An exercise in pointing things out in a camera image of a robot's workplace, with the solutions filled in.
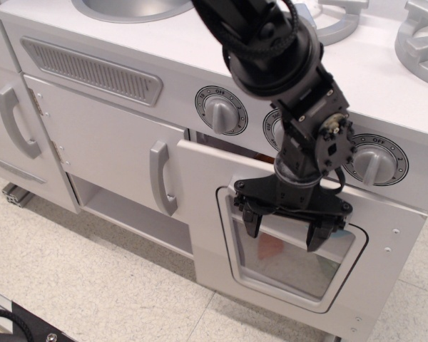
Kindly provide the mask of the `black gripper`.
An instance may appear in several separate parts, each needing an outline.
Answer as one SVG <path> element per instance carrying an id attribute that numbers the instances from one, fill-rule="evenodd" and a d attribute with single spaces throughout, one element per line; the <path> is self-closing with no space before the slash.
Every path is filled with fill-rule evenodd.
<path id="1" fill-rule="evenodd" d="M 281 181 L 277 175 L 238 180 L 234 183 L 234 204 L 243 213 L 248 235 L 257 238 L 263 216 L 279 214 L 309 224 L 306 238 L 308 252 L 316 252 L 332 232 L 345 226 L 352 205 L 326 190 L 319 182 L 298 187 Z"/>

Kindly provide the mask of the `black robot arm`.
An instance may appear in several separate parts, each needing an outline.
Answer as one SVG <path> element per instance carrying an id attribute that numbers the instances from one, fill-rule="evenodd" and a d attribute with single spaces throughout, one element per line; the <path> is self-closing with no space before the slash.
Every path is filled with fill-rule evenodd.
<path id="1" fill-rule="evenodd" d="M 352 206 L 338 189 L 321 186 L 355 153 L 348 102 L 322 64 L 324 47 L 291 1 L 281 11 L 274 1 L 195 1 L 195 10 L 222 44 L 235 83 L 280 111 L 282 147 L 268 177 L 238 180 L 235 204 L 250 236 L 263 216 L 308 222 L 306 245 L 317 251 L 346 224 Z"/>

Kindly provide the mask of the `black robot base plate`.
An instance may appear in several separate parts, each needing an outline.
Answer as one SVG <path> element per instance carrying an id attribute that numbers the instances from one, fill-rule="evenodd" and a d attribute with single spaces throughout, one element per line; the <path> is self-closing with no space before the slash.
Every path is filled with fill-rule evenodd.
<path id="1" fill-rule="evenodd" d="M 25 313 L 25 321 L 18 314 L 0 309 L 0 318 L 5 318 L 13 323 L 12 333 L 0 333 L 0 341 L 73 341 L 73 339 L 63 331 L 54 328 L 50 324 L 36 317 L 32 313 L 16 306 L 18 312 Z"/>

